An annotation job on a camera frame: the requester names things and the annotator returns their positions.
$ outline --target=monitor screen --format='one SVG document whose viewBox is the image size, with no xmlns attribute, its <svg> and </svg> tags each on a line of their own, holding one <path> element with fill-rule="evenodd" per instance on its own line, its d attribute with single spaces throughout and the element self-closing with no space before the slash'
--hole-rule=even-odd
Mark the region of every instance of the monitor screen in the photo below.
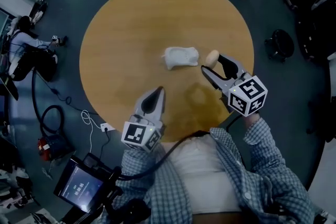
<svg viewBox="0 0 336 224">
<path fill-rule="evenodd" d="M 102 181 L 75 166 L 61 195 L 84 212 L 88 212 L 88 205 L 102 184 Z"/>
</svg>

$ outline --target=white t-shirt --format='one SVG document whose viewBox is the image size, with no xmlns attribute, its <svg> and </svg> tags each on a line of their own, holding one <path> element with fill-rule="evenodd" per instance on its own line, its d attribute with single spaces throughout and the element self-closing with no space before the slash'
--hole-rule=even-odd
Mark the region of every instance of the white t-shirt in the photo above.
<svg viewBox="0 0 336 224">
<path fill-rule="evenodd" d="M 169 151 L 174 143 L 162 143 Z M 188 191 L 193 214 L 241 211 L 210 135 L 184 141 L 169 156 Z"/>
<path fill-rule="evenodd" d="M 19 30 L 14 31 L 12 36 L 14 36 Z M 50 45 L 50 42 L 41 41 L 38 39 L 32 38 L 26 33 L 17 34 L 11 41 L 9 47 L 9 61 L 13 62 L 15 58 L 21 58 L 25 51 L 25 44 L 33 46 L 35 48 L 47 49 Z"/>
</svg>

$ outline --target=wooden tabletop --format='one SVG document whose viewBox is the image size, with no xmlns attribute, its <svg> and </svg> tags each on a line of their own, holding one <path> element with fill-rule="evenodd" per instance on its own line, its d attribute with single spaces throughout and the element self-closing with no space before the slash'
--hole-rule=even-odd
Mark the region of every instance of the wooden tabletop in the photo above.
<svg viewBox="0 0 336 224">
<path fill-rule="evenodd" d="M 195 47 L 199 66 L 167 70 L 162 58 L 167 47 Z M 136 100 L 163 86 L 163 141 L 177 141 L 229 116 L 220 91 L 201 73 L 214 49 L 253 72 L 250 32 L 228 0 L 109 0 L 84 36 L 81 81 L 94 109 L 121 132 Z M 220 64 L 214 70 L 224 77 Z"/>
</svg>

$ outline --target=plaid shirt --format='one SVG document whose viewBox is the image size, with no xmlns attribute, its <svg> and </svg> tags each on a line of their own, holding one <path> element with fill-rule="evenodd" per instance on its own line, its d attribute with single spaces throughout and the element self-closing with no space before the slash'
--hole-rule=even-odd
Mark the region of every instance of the plaid shirt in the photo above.
<svg viewBox="0 0 336 224">
<path fill-rule="evenodd" d="M 251 152 L 252 171 L 242 165 L 240 153 L 231 136 L 221 128 L 211 128 L 217 142 L 218 157 L 235 190 L 245 216 L 258 218 L 261 223 L 313 223 L 314 207 L 299 178 L 285 165 L 275 146 L 270 128 L 260 119 L 244 137 Z M 165 151 L 161 145 L 155 152 L 125 151 L 122 173 L 135 175 L 149 169 L 161 159 Z M 152 214 L 147 223 L 192 223 L 192 211 L 187 190 L 169 158 L 151 175 L 127 182 L 118 181 L 124 194 L 117 197 L 115 209 L 133 198 L 143 199 Z M 100 223 L 108 223 L 104 212 Z"/>
</svg>

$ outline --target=small bread roll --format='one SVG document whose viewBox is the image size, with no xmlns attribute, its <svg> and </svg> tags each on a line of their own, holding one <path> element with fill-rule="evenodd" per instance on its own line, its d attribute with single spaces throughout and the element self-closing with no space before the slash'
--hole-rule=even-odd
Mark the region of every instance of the small bread roll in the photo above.
<svg viewBox="0 0 336 224">
<path fill-rule="evenodd" d="M 219 58 L 218 50 L 211 51 L 205 59 L 205 66 L 213 69 L 217 64 L 218 58 Z"/>
</svg>

